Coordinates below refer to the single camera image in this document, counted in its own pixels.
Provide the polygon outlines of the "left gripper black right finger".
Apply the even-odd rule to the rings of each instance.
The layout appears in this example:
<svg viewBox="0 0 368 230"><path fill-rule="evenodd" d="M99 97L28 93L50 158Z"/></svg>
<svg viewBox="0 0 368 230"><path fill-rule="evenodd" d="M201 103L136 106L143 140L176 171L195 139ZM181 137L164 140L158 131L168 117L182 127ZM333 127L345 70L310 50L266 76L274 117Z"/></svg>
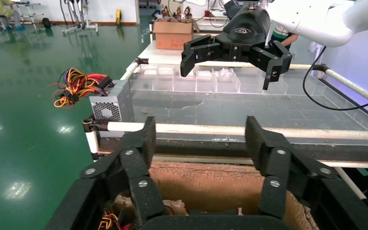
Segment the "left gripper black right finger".
<svg viewBox="0 0 368 230"><path fill-rule="evenodd" d="M311 180L334 178L331 167L296 151L286 137L260 126L254 116L245 124L247 153L264 177L259 214L282 219L288 190L302 196Z"/></svg>

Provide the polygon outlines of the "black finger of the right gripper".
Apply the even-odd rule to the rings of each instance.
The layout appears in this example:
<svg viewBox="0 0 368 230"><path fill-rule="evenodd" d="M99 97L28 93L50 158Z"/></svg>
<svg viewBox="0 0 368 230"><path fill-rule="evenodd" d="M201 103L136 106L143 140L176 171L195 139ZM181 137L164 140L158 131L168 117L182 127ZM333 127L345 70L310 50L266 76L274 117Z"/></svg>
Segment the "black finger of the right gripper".
<svg viewBox="0 0 368 230"><path fill-rule="evenodd" d="M186 77L196 63L217 60L221 57L221 44L210 34L203 35L184 44L181 53L180 74Z"/></svg>
<svg viewBox="0 0 368 230"><path fill-rule="evenodd" d="M292 57L289 50L276 40L264 48L251 48L250 63L265 72L263 90L268 90L271 82L279 81L280 75L289 71Z"/></svg>

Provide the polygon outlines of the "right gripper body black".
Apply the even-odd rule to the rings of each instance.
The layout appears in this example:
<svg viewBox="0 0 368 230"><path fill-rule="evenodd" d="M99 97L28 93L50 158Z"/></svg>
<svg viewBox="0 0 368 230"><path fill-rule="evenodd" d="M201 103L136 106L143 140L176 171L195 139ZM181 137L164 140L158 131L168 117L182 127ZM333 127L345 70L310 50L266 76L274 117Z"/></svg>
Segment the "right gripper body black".
<svg viewBox="0 0 368 230"><path fill-rule="evenodd" d="M225 61L255 63L265 48L271 20L260 7L243 7L214 39L220 44L218 58Z"/></svg>

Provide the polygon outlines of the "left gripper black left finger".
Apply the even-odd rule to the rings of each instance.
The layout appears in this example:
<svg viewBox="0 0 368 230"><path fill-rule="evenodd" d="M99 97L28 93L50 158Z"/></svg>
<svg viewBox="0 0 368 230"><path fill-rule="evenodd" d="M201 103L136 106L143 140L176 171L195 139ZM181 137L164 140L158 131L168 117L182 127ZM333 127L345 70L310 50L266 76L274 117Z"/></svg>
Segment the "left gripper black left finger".
<svg viewBox="0 0 368 230"><path fill-rule="evenodd" d="M150 177L149 169L155 152L156 122L146 119L143 128L125 134L111 154L86 166L81 178L96 180L96 194L101 205L130 191L134 213L140 225L164 213L161 195Z"/></svg>

